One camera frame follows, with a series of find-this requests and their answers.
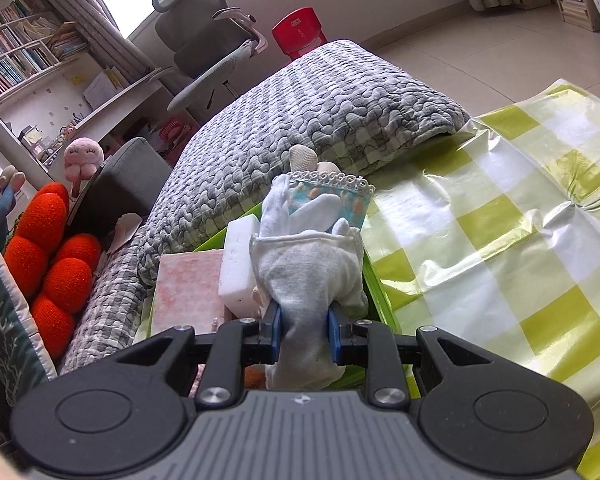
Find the white cloth glove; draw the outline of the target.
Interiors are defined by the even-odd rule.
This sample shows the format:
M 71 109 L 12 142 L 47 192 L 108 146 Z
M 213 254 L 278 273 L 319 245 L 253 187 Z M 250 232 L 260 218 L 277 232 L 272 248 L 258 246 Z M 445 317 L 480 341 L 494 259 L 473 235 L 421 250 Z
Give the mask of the white cloth glove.
M 260 292 L 282 309 L 282 342 L 266 368 L 266 388 L 321 390 L 342 377 L 346 369 L 330 356 L 328 309 L 337 301 L 349 318 L 367 315 L 363 255 L 360 230 L 350 226 L 251 240 Z

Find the green plastic bin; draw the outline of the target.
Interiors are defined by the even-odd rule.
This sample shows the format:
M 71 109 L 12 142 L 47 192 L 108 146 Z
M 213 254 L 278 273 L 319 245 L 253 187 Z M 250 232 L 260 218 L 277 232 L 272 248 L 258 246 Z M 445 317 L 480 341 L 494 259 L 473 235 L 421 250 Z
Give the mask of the green plastic bin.
M 194 249 L 194 252 L 204 252 L 205 250 L 211 249 L 223 249 L 225 240 L 226 228 L 217 232 L 208 240 L 203 242 L 200 246 Z M 398 321 L 393 315 L 393 310 L 387 294 L 382 288 L 379 278 L 376 276 L 370 260 L 367 258 L 367 254 L 364 255 L 363 262 L 363 278 L 364 278 L 364 292 L 368 299 L 368 316 L 375 321 L 384 323 L 392 328 L 395 333 L 401 333 L 401 329 L 398 327 Z M 143 316 L 148 316 L 148 321 L 143 321 L 147 327 L 147 336 L 152 336 L 151 333 L 151 311 L 152 311 L 152 300 L 154 300 L 154 293 L 151 296 L 151 306 L 143 307 Z M 412 373 L 411 365 L 403 365 L 405 372 L 407 388 L 413 399 L 420 398 L 420 393 L 415 382 L 415 378 Z M 332 390 L 350 390 L 350 389 L 362 389 L 365 382 L 365 372 L 360 366 L 351 365 L 346 368 L 342 376 L 332 382 L 325 389 Z

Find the pink white foam block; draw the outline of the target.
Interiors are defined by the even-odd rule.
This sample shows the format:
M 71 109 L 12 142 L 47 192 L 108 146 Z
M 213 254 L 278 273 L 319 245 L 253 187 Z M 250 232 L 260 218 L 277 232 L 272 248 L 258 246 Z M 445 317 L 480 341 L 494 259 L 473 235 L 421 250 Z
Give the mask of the pink white foam block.
M 162 255 L 152 300 L 153 335 L 177 325 L 214 333 L 233 315 L 218 294 L 222 249 Z

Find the white paper scrap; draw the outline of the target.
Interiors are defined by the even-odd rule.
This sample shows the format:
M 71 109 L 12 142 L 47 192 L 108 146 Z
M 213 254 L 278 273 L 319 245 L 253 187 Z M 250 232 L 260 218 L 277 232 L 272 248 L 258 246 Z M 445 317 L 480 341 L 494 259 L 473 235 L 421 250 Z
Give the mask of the white paper scrap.
M 114 227 L 114 236 L 112 237 L 111 244 L 107 250 L 107 255 L 112 256 L 126 243 L 129 243 L 140 228 L 142 222 L 143 218 L 135 212 L 122 214 Z

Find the mouse plush blue dress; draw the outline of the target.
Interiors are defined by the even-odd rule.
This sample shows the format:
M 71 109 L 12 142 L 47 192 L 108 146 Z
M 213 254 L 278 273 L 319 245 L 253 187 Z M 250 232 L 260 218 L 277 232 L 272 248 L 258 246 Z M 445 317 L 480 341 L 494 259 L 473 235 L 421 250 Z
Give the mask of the mouse plush blue dress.
M 345 174 L 333 162 L 320 162 L 317 154 L 305 145 L 294 145 L 289 151 L 291 181 L 309 198 L 334 193 L 343 202 L 344 220 L 361 229 L 375 187 L 355 174 Z

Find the green checked tablecloth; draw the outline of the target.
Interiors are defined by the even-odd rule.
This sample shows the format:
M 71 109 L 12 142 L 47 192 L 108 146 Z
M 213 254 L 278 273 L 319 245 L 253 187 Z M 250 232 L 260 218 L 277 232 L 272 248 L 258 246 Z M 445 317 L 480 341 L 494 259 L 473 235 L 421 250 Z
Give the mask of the green checked tablecloth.
M 399 334 L 435 325 L 576 390 L 600 479 L 600 98 L 558 80 L 370 180 L 362 237 Z

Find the red knitted plush pillow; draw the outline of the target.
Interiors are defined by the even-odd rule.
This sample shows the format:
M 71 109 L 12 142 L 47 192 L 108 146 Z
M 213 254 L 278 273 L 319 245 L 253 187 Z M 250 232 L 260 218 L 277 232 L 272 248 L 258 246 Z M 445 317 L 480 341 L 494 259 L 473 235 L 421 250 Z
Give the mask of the red knitted plush pillow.
M 67 189 L 57 182 L 44 185 L 23 211 L 5 249 L 9 271 L 55 362 L 72 341 L 102 253 L 94 235 L 66 234 L 69 212 Z

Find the dark green patterned cushion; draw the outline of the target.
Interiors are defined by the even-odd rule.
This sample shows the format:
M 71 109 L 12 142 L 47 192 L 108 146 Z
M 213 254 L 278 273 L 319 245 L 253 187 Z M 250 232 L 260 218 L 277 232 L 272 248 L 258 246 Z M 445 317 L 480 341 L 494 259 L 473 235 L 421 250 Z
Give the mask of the dark green patterned cushion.
M 0 252 L 0 382 L 14 406 L 35 387 L 57 377 L 30 313 Z

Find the grey quilted cushion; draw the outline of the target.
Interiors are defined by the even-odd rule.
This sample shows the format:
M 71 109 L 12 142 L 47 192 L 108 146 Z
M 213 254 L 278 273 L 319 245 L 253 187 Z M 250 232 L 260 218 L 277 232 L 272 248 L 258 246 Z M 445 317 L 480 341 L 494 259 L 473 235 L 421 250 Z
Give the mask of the grey quilted cushion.
M 468 122 L 444 93 L 350 40 L 291 62 L 190 139 L 152 207 L 137 257 L 152 287 L 164 254 L 189 252 L 260 203 L 304 145 L 368 176 L 410 148 Z

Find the pink octopus plush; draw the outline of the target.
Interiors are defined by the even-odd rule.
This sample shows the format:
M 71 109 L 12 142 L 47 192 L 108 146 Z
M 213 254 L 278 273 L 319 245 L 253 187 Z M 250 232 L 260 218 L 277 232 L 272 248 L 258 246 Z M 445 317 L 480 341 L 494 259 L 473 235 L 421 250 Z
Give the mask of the pink octopus plush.
M 102 147 L 90 138 L 77 138 L 65 149 L 65 178 L 71 183 L 71 196 L 77 198 L 83 181 L 88 181 L 104 162 Z

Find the blue plush toy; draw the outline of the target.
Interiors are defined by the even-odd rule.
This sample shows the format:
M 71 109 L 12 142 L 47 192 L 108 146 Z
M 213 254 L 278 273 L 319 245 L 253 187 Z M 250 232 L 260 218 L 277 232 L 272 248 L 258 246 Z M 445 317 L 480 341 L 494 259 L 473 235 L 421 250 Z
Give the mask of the blue plush toy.
M 6 246 L 8 234 L 7 217 L 16 204 L 16 194 L 26 182 L 26 175 L 9 165 L 2 170 L 0 177 L 0 251 Z

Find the grey office chair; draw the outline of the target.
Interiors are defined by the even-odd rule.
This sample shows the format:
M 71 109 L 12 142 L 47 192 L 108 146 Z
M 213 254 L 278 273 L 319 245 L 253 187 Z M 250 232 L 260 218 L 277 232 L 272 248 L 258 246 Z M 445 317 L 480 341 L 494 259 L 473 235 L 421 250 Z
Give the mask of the grey office chair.
M 151 0 L 151 4 L 159 14 L 155 31 L 173 52 L 174 65 L 162 72 L 192 80 L 174 96 L 168 111 L 209 108 L 220 87 L 238 98 L 230 82 L 234 73 L 268 47 L 254 16 L 226 0 Z

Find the red plastic child chair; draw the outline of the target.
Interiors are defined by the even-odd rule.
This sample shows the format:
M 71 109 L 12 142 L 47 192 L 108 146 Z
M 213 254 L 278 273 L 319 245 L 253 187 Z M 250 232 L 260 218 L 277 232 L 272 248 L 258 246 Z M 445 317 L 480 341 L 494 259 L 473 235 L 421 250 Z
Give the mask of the red plastic child chair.
M 272 35 L 291 61 L 328 43 L 320 19 L 310 6 L 287 14 L 272 28 Z

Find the white bookshelf desk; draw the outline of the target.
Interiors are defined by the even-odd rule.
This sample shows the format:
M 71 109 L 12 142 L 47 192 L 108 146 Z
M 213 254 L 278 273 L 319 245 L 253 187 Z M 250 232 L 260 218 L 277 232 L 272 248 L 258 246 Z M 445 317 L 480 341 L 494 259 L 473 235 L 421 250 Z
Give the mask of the white bookshelf desk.
M 161 124 L 171 93 L 155 72 L 138 79 L 102 61 L 40 0 L 0 0 L 0 153 L 32 186 L 62 176 L 76 136 L 115 151 Z

